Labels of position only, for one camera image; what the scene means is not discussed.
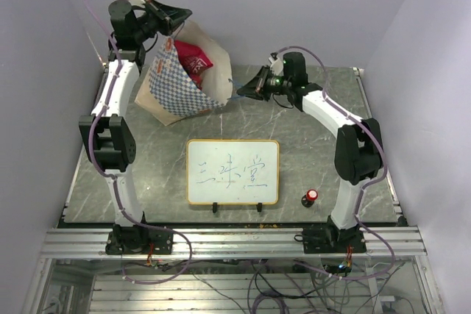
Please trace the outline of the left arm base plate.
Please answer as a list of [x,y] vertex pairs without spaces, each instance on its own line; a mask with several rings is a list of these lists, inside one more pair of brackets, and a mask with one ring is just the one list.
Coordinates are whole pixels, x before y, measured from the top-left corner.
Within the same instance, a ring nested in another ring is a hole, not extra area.
[[173,234],[141,226],[115,224],[105,246],[107,255],[123,254],[171,254]]

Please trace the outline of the blue checkered paper bag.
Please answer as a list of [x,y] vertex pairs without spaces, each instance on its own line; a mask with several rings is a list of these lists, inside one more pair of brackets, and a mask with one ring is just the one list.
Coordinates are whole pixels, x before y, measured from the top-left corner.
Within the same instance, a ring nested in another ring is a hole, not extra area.
[[[184,69],[176,47],[187,43],[202,50],[211,64],[197,85]],[[224,107],[233,95],[229,54],[193,21],[161,44],[135,97],[135,103],[168,126],[187,117]]]

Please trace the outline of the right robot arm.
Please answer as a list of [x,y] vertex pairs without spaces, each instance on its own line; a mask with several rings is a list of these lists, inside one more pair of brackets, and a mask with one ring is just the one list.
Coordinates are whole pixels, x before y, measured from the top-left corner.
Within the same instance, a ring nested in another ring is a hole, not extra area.
[[340,178],[336,203],[321,225],[324,235],[306,235],[304,240],[338,252],[360,235],[358,212],[365,190],[386,168],[380,124],[351,113],[329,97],[325,86],[310,82],[303,54],[299,46],[272,53],[269,64],[237,94],[258,101],[285,96],[291,107],[316,119],[336,139],[334,167]]

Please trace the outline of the pink snack bag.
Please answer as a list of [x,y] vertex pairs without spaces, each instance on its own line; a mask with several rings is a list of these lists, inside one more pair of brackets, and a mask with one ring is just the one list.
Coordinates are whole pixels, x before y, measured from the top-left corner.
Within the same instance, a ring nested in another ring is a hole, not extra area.
[[202,74],[213,67],[212,61],[200,47],[193,44],[175,40],[174,46],[177,50],[177,56],[181,66],[193,83],[201,89],[203,81]]

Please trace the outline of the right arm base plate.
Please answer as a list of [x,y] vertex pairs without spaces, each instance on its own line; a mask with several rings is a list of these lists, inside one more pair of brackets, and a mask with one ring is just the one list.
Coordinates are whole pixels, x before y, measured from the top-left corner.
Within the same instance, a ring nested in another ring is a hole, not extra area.
[[356,226],[351,229],[337,230],[327,224],[304,228],[294,236],[294,240],[302,244],[305,254],[353,254],[365,253],[366,244],[363,232]]

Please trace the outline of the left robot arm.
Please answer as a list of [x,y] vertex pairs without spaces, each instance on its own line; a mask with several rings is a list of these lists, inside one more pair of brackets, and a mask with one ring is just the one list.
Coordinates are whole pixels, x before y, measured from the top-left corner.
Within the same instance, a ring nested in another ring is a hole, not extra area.
[[171,254],[174,229],[146,221],[132,176],[137,152],[125,120],[132,89],[145,62],[144,43],[158,35],[173,35],[192,12],[155,0],[111,0],[111,31],[106,31],[108,64],[101,96],[79,131],[88,160],[105,179],[115,210],[108,235],[108,255]]

